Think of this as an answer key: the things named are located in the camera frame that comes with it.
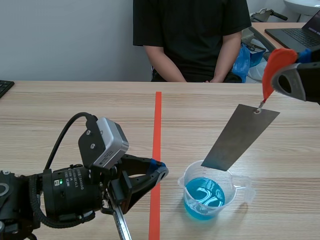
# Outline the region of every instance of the laptop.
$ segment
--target laptop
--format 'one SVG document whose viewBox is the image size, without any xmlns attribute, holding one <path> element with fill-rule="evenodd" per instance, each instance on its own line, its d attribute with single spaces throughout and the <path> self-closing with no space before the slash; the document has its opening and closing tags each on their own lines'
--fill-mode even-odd
<svg viewBox="0 0 320 240">
<path fill-rule="evenodd" d="M 320 11 L 302 28 L 266 29 L 265 32 L 277 42 L 297 53 L 320 46 Z"/>
</svg>

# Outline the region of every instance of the red tape line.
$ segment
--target red tape line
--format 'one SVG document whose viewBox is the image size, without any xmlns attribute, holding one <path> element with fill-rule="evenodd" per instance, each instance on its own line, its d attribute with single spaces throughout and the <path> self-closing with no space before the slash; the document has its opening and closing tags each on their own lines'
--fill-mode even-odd
<svg viewBox="0 0 320 240">
<path fill-rule="evenodd" d="M 155 93 L 152 158 L 161 161 L 162 93 Z M 151 190 L 149 240 L 160 240 L 160 183 Z"/>
</svg>

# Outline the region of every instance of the sink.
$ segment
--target sink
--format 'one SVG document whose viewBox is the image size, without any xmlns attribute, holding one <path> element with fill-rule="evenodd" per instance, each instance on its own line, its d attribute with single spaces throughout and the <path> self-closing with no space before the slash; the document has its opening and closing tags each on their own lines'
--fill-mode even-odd
<svg viewBox="0 0 320 240">
<path fill-rule="evenodd" d="M 284 0 L 284 3 L 291 11 L 307 16 L 314 16 L 320 10 L 320 0 Z"/>
</svg>

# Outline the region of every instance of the table surface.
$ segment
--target table surface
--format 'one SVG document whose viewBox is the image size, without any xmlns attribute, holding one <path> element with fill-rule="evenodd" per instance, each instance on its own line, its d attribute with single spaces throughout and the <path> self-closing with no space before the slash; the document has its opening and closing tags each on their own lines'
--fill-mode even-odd
<svg viewBox="0 0 320 240">
<path fill-rule="evenodd" d="M 231 167 L 252 178 L 250 206 L 241 194 L 214 221 L 186 214 L 177 180 L 203 160 L 238 104 L 257 106 L 261 84 L 143 82 L 16 82 L 0 99 L 0 169 L 41 173 L 66 122 L 78 112 L 119 123 L 129 154 L 152 156 L 155 92 L 162 92 L 162 157 L 170 170 L 161 182 L 163 240 L 318 240 L 320 235 L 320 106 L 273 93 L 266 109 L 280 115 Z M 62 141 L 52 168 L 81 163 L 80 119 Z M 133 240 L 147 240 L 150 195 L 125 216 Z M 112 216 L 97 213 L 69 229 L 44 225 L 39 240 L 118 240 Z"/>
<path fill-rule="evenodd" d="M 266 38 L 276 49 L 284 48 L 280 43 L 265 33 L 266 29 L 294 29 L 302 28 L 304 22 L 253 22 L 252 27 L 255 28 L 264 38 Z"/>
</svg>

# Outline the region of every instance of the metal strip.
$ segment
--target metal strip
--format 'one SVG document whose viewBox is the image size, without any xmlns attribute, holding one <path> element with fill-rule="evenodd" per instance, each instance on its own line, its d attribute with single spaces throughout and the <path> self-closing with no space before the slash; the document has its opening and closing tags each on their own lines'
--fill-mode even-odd
<svg viewBox="0 0 320 240">
<path fill-rule="evenodd" d="M 239 104 L 201 166 L 227 171 L 280 114 Z"/>
</svg>

